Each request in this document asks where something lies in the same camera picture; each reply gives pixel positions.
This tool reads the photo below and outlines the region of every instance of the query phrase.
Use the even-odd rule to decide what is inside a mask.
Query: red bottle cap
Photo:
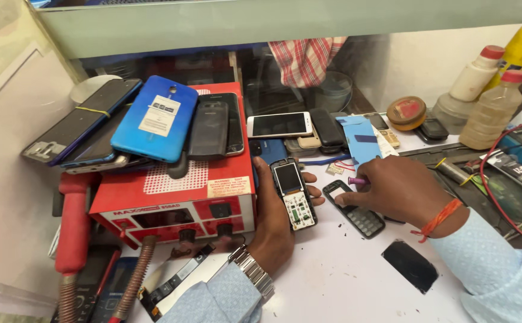
[[[504,47],[496,45],[488,45],[480,52],[480,56],[488,59],[501,59],[504,55]]]
[[[500,80],[510,83],[522,83],[522,71],[508,70],[504,72]]]

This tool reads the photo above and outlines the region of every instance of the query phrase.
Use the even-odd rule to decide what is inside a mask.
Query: white bottle
[[[504,55],[504,48],[488,45],[484,47],[474,62],[466,65],[452,84],[449,94],[451,97],[470,102],[480,94],[498,71],[498,60]]]

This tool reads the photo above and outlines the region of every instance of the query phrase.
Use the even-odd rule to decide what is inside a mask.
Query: hand
[[[419,161],[389,156],[373,159],[358,167],[357,177],[368,179],[370,185],[358,186],[364,193],[343,193],[335,203],[357,205],[387,217],[422,227],[453,200],[429,170]],[[468,219],[469,210],[460,206],[430,234],[446,237],[457,231]]]
[[[273,275],[293,254],[295,235],[291,231],[285,204],[277,195],[273,175],[269,165],[259,157],[253,159],[257,170],[259,187],[257,189],[257,232],[247,246],[259,266],[270,276]],[[312,173],[302,173],[306,183],[316,182]],[[308,192],[314,196],[314,206],[321,205],[325,198],[321,190],[307,185]]]

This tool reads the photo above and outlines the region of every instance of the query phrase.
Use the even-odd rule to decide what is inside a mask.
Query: copper flexible hose
[[[59,286],[59,322],[76,323],[77,274],[63,275]]]
[[[157,236],[146,236],[143,238],[139,259],[137,260],[135,270],[133,271],[133,274],[129,279],[127,288],[125,289],[125,292],[121,297],[119,304],[113,312],[114,318],[121,320],[127,319],[129,310],[133,306],[133,301],[137,297],[137,291],[141,287],[143,278],[145,277],[147,266],[151,262],[151,257],[153,257],[153,250],[155,249],[156,242]]]

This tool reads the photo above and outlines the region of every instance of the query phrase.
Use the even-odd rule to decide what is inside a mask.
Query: red wire
[[[337,165],[337,163],[341,163],[341,164],[343,164],[343,165],[345,165],[345,166],[353,166],[353,168],[348,168],[348,167],[345,167],[345,166]],[[355,171],[355,169],[354,169],[354,165],[344,163],[344,162],[341,161],[341,160],[335,160],[334,163],[333,163],[333,165],[335,165],[335,166],[337,166],[337,167],[340,167],[340,168],[344,168],[344,169],[349,170],[349,171]]]
[[[486,161],[488,160],[488,158],[490,157],[490,154],[494,151],[494,149],[496,148],[496,145],[498,144],[498,142],[500,142],[500,140],[502,138],[504,138],[504,136],[508,135],[509,133],[513,132],[514,130],[516,129],[520,129],[522,128],[522,124],[521,125],[518,125],[510,130],[506,130],[500,137],[498,137],[498,139],[496,139],[496,141],[494,142],[494,145],[492,145],[492,148],[490,148],[490,150],[488,151],[488,153],[486,154],[486,157],[484,157],[482,159],[482,162],[480,163],[480,178],[482,179],[482,183],[484,184],[484,188],[486,189],[486,192],[488,192],[488,196],[490,196],[490,198],[492,199],[492,202],[494,202],[494,205],[496,205],[496,207],[498,208],[498,210],[500,211],[500,213],[502,214],[502,216],[504,216],[504,219],[506,221],[508,221],[508,223],[510,223],[510,225],[512,225],[512,227],[522,235],[522,230],[520,230],[520,228],[518,228],[516,226],[516,224],[513,222],[512,219],[510,219],[510,217],[508,217],[508,215],[506,215],[506,213],[504,212],[504,210],[502,209],[502,207],[500,206],[500,204],[498,203],[498,201],[496,200],[496,198],[494,197],[494,195],[492,194],[492,192],[490,191],[490,188],[488,188],[488,184],[485,180],[485,177],[484,177],[484,165],[486,164]]]

